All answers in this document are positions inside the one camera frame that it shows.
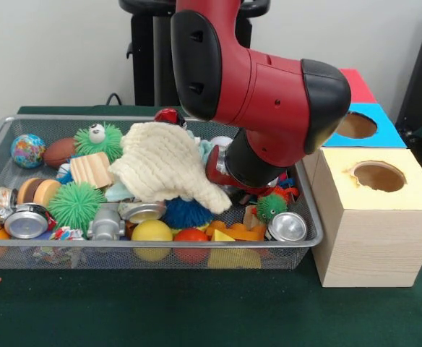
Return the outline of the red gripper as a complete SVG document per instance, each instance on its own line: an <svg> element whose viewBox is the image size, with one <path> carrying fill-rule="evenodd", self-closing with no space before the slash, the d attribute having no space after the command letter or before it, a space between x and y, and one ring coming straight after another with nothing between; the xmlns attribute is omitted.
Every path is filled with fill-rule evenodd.
<svg viewBox="0 0 422 347"><path fill-rule="evenodd" d="M250 187L231 176L225 164L226 149L226 146L216 145L208 155L206 176L209 181L220 185L224 190L227 190L229 194L232 189L240 189L247 194L270 194L275 189L277 186L277 179L273 179L262 187Z"/></svg>

